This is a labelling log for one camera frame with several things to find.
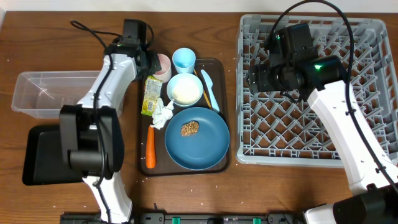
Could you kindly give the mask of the pink cup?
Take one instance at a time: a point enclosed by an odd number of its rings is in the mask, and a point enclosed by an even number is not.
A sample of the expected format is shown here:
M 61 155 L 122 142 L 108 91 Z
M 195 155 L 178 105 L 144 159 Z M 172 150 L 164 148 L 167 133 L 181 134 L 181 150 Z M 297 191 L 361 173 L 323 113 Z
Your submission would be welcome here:
M 167 83 L 172 77 L 171 61 L 164 54 L 157 54 L 161 69 L 153 74 L 153 77 Z

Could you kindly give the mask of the light blue cup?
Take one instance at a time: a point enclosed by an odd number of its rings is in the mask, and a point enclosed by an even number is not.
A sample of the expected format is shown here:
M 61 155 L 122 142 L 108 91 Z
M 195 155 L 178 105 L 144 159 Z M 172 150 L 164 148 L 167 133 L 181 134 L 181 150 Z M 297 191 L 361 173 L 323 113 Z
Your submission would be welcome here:
M 177 73 L 193 73 L 196 55 L 194 51 L 189 48 L 180 48 L 173 53 L 172 62 Z

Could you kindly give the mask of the cooked white rice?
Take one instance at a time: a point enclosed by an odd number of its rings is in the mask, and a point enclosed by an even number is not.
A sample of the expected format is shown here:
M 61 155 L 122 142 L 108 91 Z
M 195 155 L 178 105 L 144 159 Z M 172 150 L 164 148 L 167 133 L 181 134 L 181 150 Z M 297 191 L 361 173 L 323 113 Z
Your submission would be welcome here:
M 190 105 L 200 97 L 200 89 L 189 78 L 179 80 L 172 89 L 172 98 L 180 105 Z

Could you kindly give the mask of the light blue bowl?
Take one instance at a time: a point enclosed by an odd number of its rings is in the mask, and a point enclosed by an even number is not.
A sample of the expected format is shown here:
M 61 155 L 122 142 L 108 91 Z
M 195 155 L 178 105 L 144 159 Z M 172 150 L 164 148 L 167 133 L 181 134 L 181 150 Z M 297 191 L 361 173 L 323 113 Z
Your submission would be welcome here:
M 177 106 L 187 108 L 196 104 L 203 96 L 203 84 L 191 73 L 179 73 L 167 84 L 167 96 Z

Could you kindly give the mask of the brown food piece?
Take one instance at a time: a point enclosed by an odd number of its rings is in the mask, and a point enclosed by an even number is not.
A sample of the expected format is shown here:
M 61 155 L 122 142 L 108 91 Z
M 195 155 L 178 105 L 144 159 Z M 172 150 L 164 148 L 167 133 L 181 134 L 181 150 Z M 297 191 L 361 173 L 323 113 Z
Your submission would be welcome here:
M 190 121 L 186 124 L 182 125 L 182 128 L 180 130 L 180 134 L 182 136 L 191 136 L 194 135 L 198 132 L 199 130 L 199 123 L 197 121 Z

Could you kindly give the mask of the dark blue plate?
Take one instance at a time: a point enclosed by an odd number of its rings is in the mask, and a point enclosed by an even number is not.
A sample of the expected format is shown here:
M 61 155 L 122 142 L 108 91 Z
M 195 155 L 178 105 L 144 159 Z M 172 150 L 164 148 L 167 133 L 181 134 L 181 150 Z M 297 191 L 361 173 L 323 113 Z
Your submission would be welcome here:
M 182 136 L 183 124 L 197 121 L 196 134 Z M 225 120 L 208 108 L 193 107 L 177 113 L 165 130 L 165 147 L 170 158 L 189 170 L 205 170 L 217 165 L 229 149 L 229 129 Z

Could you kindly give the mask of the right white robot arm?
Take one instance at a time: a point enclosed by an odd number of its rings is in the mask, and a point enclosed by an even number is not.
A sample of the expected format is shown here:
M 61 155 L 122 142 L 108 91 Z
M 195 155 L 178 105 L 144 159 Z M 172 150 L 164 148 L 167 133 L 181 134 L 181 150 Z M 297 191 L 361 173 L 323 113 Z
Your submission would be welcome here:
M 397 167 L 363 116 L 341 60 L 319 56 L 307 24 L 278 30 L 267 46 L 269 63 L 249 69 L 251 91 L 288 96 L 297 90 L 326 128 L 352 192 L 350 198 L 307 210 L 305 223 L 396 223 Z

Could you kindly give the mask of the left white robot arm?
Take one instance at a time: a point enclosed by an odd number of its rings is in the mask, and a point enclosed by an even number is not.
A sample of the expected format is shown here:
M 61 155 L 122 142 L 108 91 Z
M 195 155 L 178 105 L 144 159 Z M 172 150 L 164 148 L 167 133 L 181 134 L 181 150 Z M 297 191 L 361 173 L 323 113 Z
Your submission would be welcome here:
M 102 69 L 88 93 L 76 105 L 60 110 L 62 158 L 82 174 L 99 205 L 101 223 L 131 223 L 132 200 L 121 178 L 124 141 L 120 107 L 133 81 L 161 69 L 146 34 L 152 27 L 138 19 L 125 19 L 123 33 L 104 44 Z

